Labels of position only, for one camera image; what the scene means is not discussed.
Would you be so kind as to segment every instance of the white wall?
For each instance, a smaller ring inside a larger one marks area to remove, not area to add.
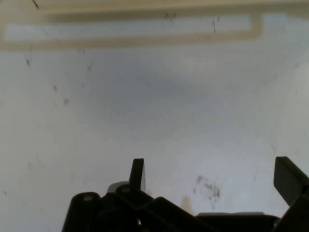
[[[193,214],[287,209],[275,157],[309,173],[303,7],[36,19],[1,4],[3,231],[60,231],[73,195],[104,195],[134,158],[148,193]]]

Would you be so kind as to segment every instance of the black plastic part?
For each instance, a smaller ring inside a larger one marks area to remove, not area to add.
[[[73,197],[62,232],[90,232],[99,200],[100,196],[94,192],[80,193]]]
[[[281,219],[261,213],[194,217],[165,198],[143,192],[144,173],[144,160],[135,159],[129,184],[116,183],[102,198],[94,192],[73,197],[62,232],[309,231],[309,178],[287,157],[276,158],[274,174],[276,189],[290,205]]]
[[[137,189],[145,191],[144,159],[134,159],[129,179],[129,184]]]
[[[91,232],[134,232],[137,231],[138,220],[123,207],[114,193],[107,193],[98,202],[91,228]]]
[[[300,196],[288,209],[274,232],[308,232],[309,231],[309,197]]]
[[[271,232],[278,217],[263,214],[217,214],[198,215],[204,221],[220,232]]]
[[[288,205],[304,194],[309,178],[287,157],[276,157],[274,186]]]
[[[153,199],[131,185],[120,186],[116,195],[138,216],[143,226],[154,231],[215,232],[195,216],[185,212],[163,197]]]

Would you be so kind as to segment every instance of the beige frame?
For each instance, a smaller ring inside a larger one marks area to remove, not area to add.
[[[309,3],[309,0],[32,0],[38,11],[47,14],[288,3]]]

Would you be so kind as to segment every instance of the screw hole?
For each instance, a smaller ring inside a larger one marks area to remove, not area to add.
[[[92,200],[92,196],[88,195],[88,196],[84,196],[84,201],[88,202]]]

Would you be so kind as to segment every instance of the dirt speck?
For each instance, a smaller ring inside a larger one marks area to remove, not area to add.
[[[276,154],[277,153],[277,148],[275,147],[275,145],[272,144],[272,145],[270,145],[270,147],[271,147],[273,153]]]
[[[69,105],[70,100],[69,100],[68,98],[65,98],[65,99],[63,99],[63,103],[64,103],[65,105]]]
[[[213,33],[215,34],[215,33],[216,33],[216,23],[215,23],[215,21],[213,20],[211,24],[212,24],[212,26],[213,26]]]
[[[171,15],[168,12],[165,12],[165,14],[164,14],[164,19],[168,19],[170,22],[173,21],[173,17],[176,17],[176,14],[175,14],[175,16],[174,16],[174,14]]]
[[[259,172],[259,169],[257,168],[255,173],[254,173],[254,176],[253,176],[253,182],[256,181],[256,177],[257,177],[258,172]]]
[[[203,200],[207,200],[214,209],[221,196],[221,189],[215,181],[199,175],[193,190],[200,193]]]
[[[201,175],[199,175],[199,176],[197,177],[197,183],[199,184],[202,180],[203,180],[203,177],[202,177]]]
[[[87,66],[87,71],[90,72],[92,70],[92,61],[89,63],[89,65]]]
[[[30,66],[30,65],[31,65],[30,59],[26,58],[26,64],[27,64],[27,66]]]
[[[74,178],[75,178],[75,171],[73,171],[73,172],[70,173],[71,182],[74,181]]]
[[[32,163],[31,163],[31,162],[28,162],[28,163],[27,163],[27,168],[28,168],[29,171],[32,170]]]
[[[32,2],[34,3],[34,5],[35,5],[36,8],[39,8],[39,6],[38,6],[38,4],[36,3],[35,0],[32,0]]]

